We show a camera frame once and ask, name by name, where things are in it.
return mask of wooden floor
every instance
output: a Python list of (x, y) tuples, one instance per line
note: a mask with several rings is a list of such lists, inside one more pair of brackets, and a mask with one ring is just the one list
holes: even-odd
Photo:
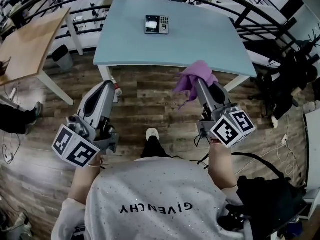
[[(82, 97), (96, 84), (102, 81), (99, 70), (93, 65), (94, 53), (84, 56), (72, 55), (74, 68), (69, 72), (60, 71), (51, 59), (45, 65), (45, 72), (70, 97), (75, 100), (74, 106), (68, 106), (36, 78), (25, 79), (18, 83), (18, 100), (24, 108), (31, 109), (38, 101), (43, 103), (43, 118), (40, 118), (29, 135), (21, 135), (21, 146), (14, 161), (7, 165), (0, 161), (0, 195), (12, 206), (0, 201), (0, 206), (12, 219), (17, 217), (20, 207), (27, 210), (32, 230), (36, 239), (49, 239), (52, 228), (66, 199), (71, 186), (75, 168), (63, 162), (51, 149), (52, 142), (65, 118), (73, 115)], [(196, 100), (187, 104), (180, 111), (178, 107), (187, 99), (185, 93), (173, 94), (172, 89), (179, 79), (180, 68), (160, 66), (119, 66), (112, 69), (112, 74), (122, 88), (123, 95), (112, 110), (111, 123), (120, 134), (116, 154), (105, 158), (106, 164), (134, 161), (139, 158), (145, 143), (147, 128), (157, 128), (160, 143), (172, 156), (188, 160), (199, 160), (207, 154), (209, 145), (202, 140), (195, 147), (194, 138), (198, 135), (196, 120), (200, 118), (202, 108)], [(227, 73), (215, 73), (220, 83), (225, 85), (236, 76)], [(10, 93), (17, 83), (6, 86)], [(306, 173), (306, 136), (301, 108), (292, 108), (289, 115), (279, 121), (278, 129), (271, 128), (270, 121), (262, 118), (261, 101), (249, 101), (249, 95), (259, 91), (249, 80), (230, 92), (231, 99), (247, 111), (257, 130), (245, 141), (239, 143), (233, 151), (250, 152), (272, 162), (282, 172), (291, 173), (294, 158), (289, 156), (287, 162), (281, 163), (277, 157), (277, 144), (285, 134), (289, 135), (288, 143), (296, 155), (301, 170), (294, 166), (294, 183), (301, 182)], [(300, 105), (314, 98), (308, 86), (297, 101)], [(1, 143), (5, 143), (12, 152), (18, 147), (15, 135), (0, 132)], [(289, 150), (281, 147), (278, 150), (282, 161), (287, 159)], [(235, 157), (234, 167), (238, 172), (244, 168), (250, 158)], [(237, 174), (248, 178), (274, 178), (273, 173), (259, 162), (250, 163)]]

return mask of sneaker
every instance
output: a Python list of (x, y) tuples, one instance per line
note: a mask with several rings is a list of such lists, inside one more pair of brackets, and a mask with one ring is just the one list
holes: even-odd
[(40, 102), (37, 102), (34, 106), (34, 109), (35, 110), (35, 120), (30, 123), (30, 125), (35, 125), (35, 123), (37, 122), (37, 119), (41, 116), (42, 114), (42, 104)]
[(278, 120), (275, 118), (275, 116), (271, 116), (271, 121), (273, 123), (273, 128), (277, 129), (278, 128)]
[(156, 138), (159, 140), (159, 133), (158, 133), (157, 129), (149, 128), (148, 130), (146, 130), (145, 137), (146, 137), (147, 141), (149, 140), (149, 138), (151, 136), (156, 136)]

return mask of white t-shirt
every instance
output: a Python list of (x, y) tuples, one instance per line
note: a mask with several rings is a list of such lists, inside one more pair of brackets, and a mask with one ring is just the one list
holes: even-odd
[[(236, 188), (226, 191), (233, 204), (241, 204)], [(243, 233), (218, 225), (226, 199), (208, 173), (189, 161), (152, 157), (121, 163), (95, 179), (86, 206), (63, 202), (51, 239), (69, 240), (81, 230), (86, 240), (252, 239), (250, 227)]]

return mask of purple cloth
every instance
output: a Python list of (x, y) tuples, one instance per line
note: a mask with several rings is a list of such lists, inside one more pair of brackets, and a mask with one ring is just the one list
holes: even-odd
[(186, 68), (182, 73), (180, 73), (180, 75), (181, 79), (177, 83), (173, 92), (179, 93), (183, 91), (190, 91), (189, 99), (182, 106), (184, 106), (187, 102), (194, 101), (198, 97), (196, 89), (196, 80), (198, 78), (202, 78), (209, 87), (213, 83), (219, 82), (216, 76), (212, 74), (212, 70), (204, 60), (196, 61), (190, 67)]

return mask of light blue table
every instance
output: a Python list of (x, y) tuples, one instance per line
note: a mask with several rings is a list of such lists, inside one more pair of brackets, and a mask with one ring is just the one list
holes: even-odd
[[(145, 16), (169, 16), (169, 34), (145, 34)], [(204, 60), (214, 71), (239, 75), (227, 91), (256, 71), (226, 15), (166, 0), (114, 0), (104, 22), (93, 64), (104, 80), (108, 66), (189, 67)]]

